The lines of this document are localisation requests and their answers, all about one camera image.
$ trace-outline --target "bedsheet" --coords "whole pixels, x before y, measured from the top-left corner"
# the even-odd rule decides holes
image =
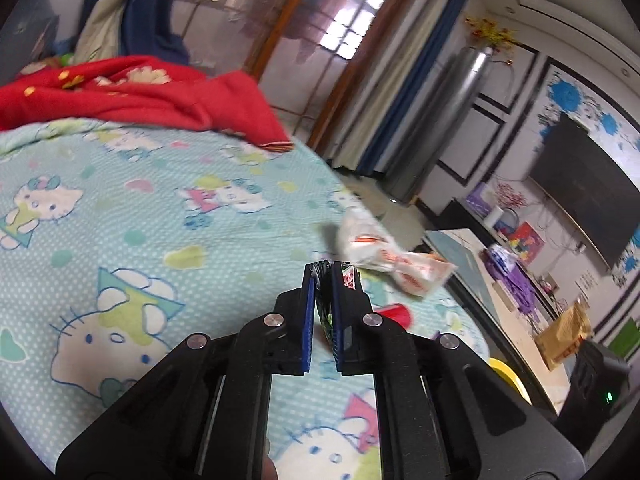
[[[236,332],[299,287],[306,263],[334,257],[344,209],[363,207],[300,143],[69,119],[3,134],[0,154],[0,401],[52,469],[190,333]],[[411,298],[362,277],[374,306],[407,306],[411,332],[455,332],[488,357],[444,288]],[[340,376],[322,338],[305,377],[273,380],[280,480],[379,478],[372,377]]]

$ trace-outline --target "red cloth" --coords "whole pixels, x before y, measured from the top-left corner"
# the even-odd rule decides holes
[[[132,70],[145,67],[164,70],[171,81],[144,84],[127,79],[140,75]],[[257,84],[244,72],[207,79],[193,68],[156,57],[125,56],[42,70],[0,88],[0,130],[66,117],[230,130],[265,150],[293,148]]]

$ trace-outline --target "white plastic bag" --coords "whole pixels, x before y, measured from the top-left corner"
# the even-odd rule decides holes
[[[414,296],[426,296],[457,269],[437,254],[403,251],[369,212],[357,208],[345,211],[337,245],[343,261],[389,273],[402,290]]]

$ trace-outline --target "ceiling molding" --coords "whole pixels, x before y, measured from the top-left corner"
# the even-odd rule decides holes
[[[614,38],[607,31],[601,29],[593,22],[572,12],[571,10],[549,2],[547,0],[517,0],[519,5],[527,7],[537,12],[542,12],[549,17],[555,18],[570,27],[576,28],[593,38],[604,47],[616,54],[621,60],[627,62],[636,72],[640,74],[640,57],[620,40]]]
[[[570,44],[640,94],[640,57],[590,20],[548,0],[485,0],[485,4],[495,14],[538,28]],[[623,68],[628,76],[623,75]]]

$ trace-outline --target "television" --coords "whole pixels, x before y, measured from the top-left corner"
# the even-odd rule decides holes
[[[613,267],[640,224],[640,190],[587,130],[562,114],[529,177]]]

